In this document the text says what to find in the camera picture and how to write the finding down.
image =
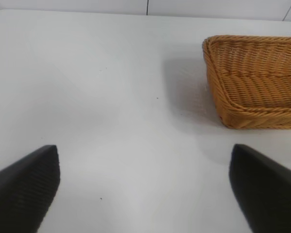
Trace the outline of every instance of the white table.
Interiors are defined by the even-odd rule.
[[[232,147],[291,168],[291,131],[220,124],[201,49],[215,34],[291,36],[291,22],[0,11],[0,169],[60,154],[39,233],[250,232]]]

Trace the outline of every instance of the basket rim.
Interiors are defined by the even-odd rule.
[[[210,62],[206,59],[208,66],[212,66],[216,75],[216,79],[219,81],[220,87],[216,85],[216,88],[220,88],[224,94],[225,105],[228,104],[230,111],[233,111],[239,115],[240,111],[244,114],[254,115],[255,117],[263,116],[267,117],[268,114],[274,116],[274,113],[281,115],[285,113],[286,115],[291,115],[291,107],[244,107],[240,104],[235,103],[229,97],[227,90],[225,89],[224,84],[220,78],[220,75],[217,72],[215,65],[215,57],[213,56],[214,52],[211,50],[210,45],[215,42],[221,41],[242,41],[248,43],[273,43],[273,44],[289,44],[291,43],[291,36],[255,36],[255,35],[214,35],[206,38],[203,42],[203,52],[204,56],[208,57]]]

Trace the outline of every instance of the grout line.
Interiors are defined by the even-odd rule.
[[[287,15],[289,14],[290,10],[291,10],[291,6],[290,6],[289,10],[287,11],[287,13],[286,13],[286,15],[285,15],[285,17],[283,18],[282,21],[285,21],[285,19],[286,19]]]
[[[148,15],[149,12],[149,0],[146,1],[146,15]]]

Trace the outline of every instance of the woven basket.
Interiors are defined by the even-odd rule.
[[[224,125],[291,129],[291,37],[213,36],[203,50]]]

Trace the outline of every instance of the wicker basket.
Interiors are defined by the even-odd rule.
[[[203,50],[224,125],[291,129],[291,37],[213,36]]]

